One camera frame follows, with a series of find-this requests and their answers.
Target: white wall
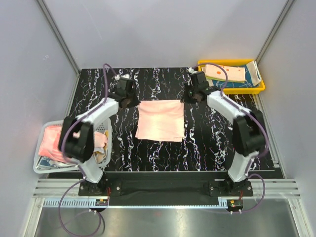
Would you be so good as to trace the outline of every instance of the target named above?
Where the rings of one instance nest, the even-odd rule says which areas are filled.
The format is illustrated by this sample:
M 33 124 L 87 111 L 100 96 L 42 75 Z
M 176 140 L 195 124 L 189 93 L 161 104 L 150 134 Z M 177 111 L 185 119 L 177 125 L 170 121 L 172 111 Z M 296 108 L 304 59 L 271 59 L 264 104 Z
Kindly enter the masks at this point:
M 256 58 L 286 0 L 45 0 L 81 68 Z
M 261 94 L 282 155 L 316 233 L 316 1 L 295 2 L 259 68 Z
M 75 73 L 36 1 L 0 3 L 0 236 L 20 236 L 42 125 L 62 119 Z

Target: reflective metal surface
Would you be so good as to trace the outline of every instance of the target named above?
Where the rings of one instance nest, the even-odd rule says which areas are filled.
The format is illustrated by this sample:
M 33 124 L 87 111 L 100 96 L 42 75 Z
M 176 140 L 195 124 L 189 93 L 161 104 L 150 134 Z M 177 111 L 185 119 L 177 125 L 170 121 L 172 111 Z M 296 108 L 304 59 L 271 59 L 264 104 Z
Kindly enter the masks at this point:
M 254 200 L 245 200 L 245 209 L 252 207 Z M 62 210 L 64 222 L 83 209 Z M 218 214 L 223 210 L 202 209 L 107 209 L 102 212 L 106 222 L 103 237 L 296 237 L 289 204 L 286 200 L 266 199 L 258 209 L 242 215 Z M 84 214 L 67 228 L 78 234 L 92 233 L 98 225 L 92 213 Z M 35 236 L 67 237 L 59 227 L 57 208 L 44 208 Z

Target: black and white marble pattern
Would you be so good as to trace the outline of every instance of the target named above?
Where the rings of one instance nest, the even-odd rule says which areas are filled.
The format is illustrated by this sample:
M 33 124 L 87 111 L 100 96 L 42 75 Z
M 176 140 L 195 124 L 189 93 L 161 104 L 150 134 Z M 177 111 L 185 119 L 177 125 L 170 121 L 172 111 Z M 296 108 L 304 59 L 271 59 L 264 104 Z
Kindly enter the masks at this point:
M 130 74 L 137 84 L 139 100 L 181 99 L 186 68 L 115 69 Z M 110 88 L 116 84 L 107 70 Z M 102 69 L 83 69 L 70 115 L 79 115 L 104 97 Z M 239 104 L 255 109 L 251 95 L 231 95 Z M 112 157 L 106 171 L 211 171 L 229 168 L 234 157 L 232 125 L 206 104 L 185 104 L 183 142 L 159 142 L 135 138 L 137 108 L 126 109 L 111 118 Z M 252 169 L 274 169 L 270 153 L 256 160 Z

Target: blue cloth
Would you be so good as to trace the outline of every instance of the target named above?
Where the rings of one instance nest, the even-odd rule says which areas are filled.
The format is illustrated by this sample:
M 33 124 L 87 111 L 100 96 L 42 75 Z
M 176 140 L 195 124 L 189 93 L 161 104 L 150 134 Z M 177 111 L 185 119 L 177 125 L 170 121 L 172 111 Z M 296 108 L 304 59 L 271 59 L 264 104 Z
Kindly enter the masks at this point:
M 252 87 L 258 87 L 258 85 L 253 85 L 252 81 L 251 81 L 251 75 L 248 71 L 247 65 L 243 65 L 243 66 L 238 66 L 239 68 L 245 68 L 245 77 L 246 77 L 246 81 L 245 82 L 228 82 L 226 85 L 226 88 L 252 88 Z M 213 84 L 219 88 L 222 88 L 222 86 L 224 85 L 224 81 L 221 80 L 214 80 L 212 79 Z

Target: yellow plastic tray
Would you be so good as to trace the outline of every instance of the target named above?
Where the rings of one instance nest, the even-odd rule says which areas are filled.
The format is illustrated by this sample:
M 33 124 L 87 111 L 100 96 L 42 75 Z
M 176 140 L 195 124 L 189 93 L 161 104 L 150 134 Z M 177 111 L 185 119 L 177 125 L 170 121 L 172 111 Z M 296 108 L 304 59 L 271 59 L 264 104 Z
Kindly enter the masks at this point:
M 215 63 L 223 66 L 243 66 L 247 63 L 250 63 L 253 59 L 236 59 L 236 60 L 200 60 L 200 63 Z M 263 79 L 261 80 L 260 84 L 254 88 L 225 88 L 225 94 L 259 94 L 260 91 L 263 91 L 266 88 L 265 84 L 263 83 Z

